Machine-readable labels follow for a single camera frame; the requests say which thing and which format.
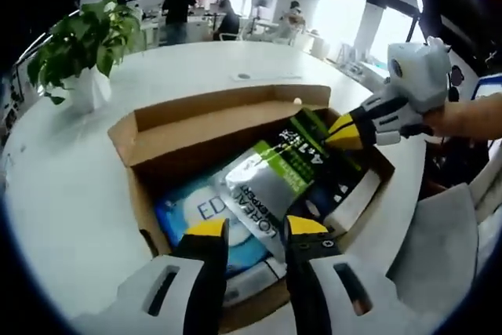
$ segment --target white table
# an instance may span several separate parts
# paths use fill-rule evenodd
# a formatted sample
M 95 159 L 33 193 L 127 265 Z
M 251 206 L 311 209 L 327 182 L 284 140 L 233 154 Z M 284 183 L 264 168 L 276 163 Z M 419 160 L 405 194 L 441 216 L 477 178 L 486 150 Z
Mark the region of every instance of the white table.
M 251 79 L 239 81 L 239 73 Z M 107 136 L 127 112 L 182 96 L 271 83 L 328 85 L 331 106 L 342 113 L 371 94 L 297 49 L 258 42 L 136 53 L 114 67 L 111 83 L 109 105 L 85 117 L 74 115 L 70 104 L 55 107 L 40 100 L 15 125 L 2 156 L 2 165 L 7 154 L 13 161 L 7 162 L 13 232 L 34 277 L 68 318 L 108 306 L 117 286 L 151 259 L 133 217 L 126 172 Z M 414 137 L 381 151 L 395 174 L 348 252 L 386 272 L 417 203 L 425 144 Z M 288 323 L 292 315 L 286 306 L 264 321 L 294 326 Z

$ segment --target box flap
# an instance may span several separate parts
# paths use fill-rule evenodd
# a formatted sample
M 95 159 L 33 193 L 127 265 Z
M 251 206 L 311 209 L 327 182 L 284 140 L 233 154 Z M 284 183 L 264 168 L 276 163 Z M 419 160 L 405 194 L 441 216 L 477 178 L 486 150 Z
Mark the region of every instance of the box flap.
M 108 134 L 126 166 L 182 147 L 288 118 L 301 109 L 327 107 L 328 86 L 255 86 L 172 100 L 135 110 Z

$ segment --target cardboard box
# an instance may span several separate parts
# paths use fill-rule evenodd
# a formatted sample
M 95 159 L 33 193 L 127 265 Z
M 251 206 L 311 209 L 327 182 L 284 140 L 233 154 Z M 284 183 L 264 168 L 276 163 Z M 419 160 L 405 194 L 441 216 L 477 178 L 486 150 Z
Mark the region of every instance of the cardboard box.
M 333 123 L 327 86 L 255 86 L 172 100 L 137 109 L 108 131 L 129 178 L 134 215 L 152 255 L 168 254 L 168 240 L 158 225 L 154 203 L 169 187 L 252 147 L 266 133 L 277 132 L 302 106 Z M 296 98 L 302 105 L 294 104 Z M 376 149 L 362 154 L 382 181 L 394 168 Z M 284 279 L 242 303 L 225 308 L 220 331 L 248 326 L 289 301 Z

